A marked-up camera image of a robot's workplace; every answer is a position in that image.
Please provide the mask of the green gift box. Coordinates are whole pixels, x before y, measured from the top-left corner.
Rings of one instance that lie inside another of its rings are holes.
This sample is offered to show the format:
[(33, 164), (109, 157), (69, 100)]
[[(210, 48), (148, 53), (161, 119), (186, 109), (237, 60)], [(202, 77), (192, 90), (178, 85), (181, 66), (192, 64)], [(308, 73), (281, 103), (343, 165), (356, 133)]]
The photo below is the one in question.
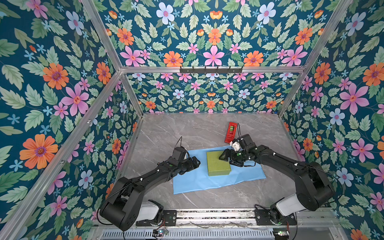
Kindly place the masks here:
[(210, 177), (226, 176), (231, 172), (229, 162), (220, 160), (224, 151), (207, 152), (207, 169)]

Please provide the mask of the light blue wrapping paper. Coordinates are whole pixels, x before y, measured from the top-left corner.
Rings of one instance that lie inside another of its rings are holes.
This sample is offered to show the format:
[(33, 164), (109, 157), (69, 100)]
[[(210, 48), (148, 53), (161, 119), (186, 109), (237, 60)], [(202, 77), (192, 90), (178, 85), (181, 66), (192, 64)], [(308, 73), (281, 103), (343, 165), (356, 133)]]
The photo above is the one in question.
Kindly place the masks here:
[(218, 189), (221, 187), (236, 185), (242, 182), (255, 180), (263, 180), (266, 175), (261, 165), (256, 164), (254, 167), (236, 167), (231, 166), (231, 172), (224, 176), (209, 176), (207, 165), (207, 153), (219, 151), (222, 153), (225, 149), (231, 147), (217, 147), (210, 149), (190, 150), (191, 157), (196, 157), (200, 162), (200, 166), (184, 175), (178, 175), (173, 178), (174, 194), (183, 194), (195, 191), (203, 191), (210, 189)]

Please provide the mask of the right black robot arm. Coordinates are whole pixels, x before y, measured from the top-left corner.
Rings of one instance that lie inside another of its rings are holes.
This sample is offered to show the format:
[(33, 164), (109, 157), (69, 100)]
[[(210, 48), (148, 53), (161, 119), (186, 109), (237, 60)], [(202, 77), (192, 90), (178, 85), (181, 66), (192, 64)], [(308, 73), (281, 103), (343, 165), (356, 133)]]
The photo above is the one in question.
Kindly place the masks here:
[(224, 150), (219, 160), (237, 167), (245, 167), (245, 162), (253, 161), (269, 166), (295, 182), (296, 193), (271, 207), (282, 216), (303, 210), (316, 211), (335, 194), (327, 173), (318, 163), (296, 161), (267, 146), (257, 146), (248, 134), (235, 139), (230, 145), (231, 148)]

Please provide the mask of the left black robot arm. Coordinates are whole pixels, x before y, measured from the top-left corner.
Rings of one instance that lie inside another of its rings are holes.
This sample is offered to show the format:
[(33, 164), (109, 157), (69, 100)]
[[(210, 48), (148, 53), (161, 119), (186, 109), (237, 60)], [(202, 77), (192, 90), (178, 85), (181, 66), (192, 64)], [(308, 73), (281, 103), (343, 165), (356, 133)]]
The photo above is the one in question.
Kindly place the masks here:
[(118, 179), (100, 206), (99, 215), (120, 230), (128, 230), (139, 219), (141, 205), (147, 192), (177, 175), (197, 169), (200, 164), (196, 157), (190, 157), (184, 147), (175, 147), (172, 155), (158, 163), (152, 171), (136, 178)]

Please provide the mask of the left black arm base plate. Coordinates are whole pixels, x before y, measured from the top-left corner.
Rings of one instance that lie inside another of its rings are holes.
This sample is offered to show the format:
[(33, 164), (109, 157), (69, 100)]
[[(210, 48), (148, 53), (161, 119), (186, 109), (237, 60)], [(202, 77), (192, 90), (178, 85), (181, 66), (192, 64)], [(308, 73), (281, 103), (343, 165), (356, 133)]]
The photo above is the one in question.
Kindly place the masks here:
[(174, 227), (176, 226), (177, 215), (178, 215), (178, 211), (176, 210), (164, 210), (160, 214), (157, 214), (157, 216), (153, 220), (137, 221), (136, 226), (137, 227), (160, 227), (160, 226)]

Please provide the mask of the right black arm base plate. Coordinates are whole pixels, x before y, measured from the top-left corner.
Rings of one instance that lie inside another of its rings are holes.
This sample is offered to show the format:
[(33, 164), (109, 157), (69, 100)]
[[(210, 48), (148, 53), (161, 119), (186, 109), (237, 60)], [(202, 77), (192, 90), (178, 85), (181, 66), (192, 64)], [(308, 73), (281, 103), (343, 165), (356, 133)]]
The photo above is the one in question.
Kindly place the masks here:
[(275, 209), (270, 210), (256, 206), (254, 213), (258, 226), (296, 226), (298, 223), (295, 214), (283, 216)]

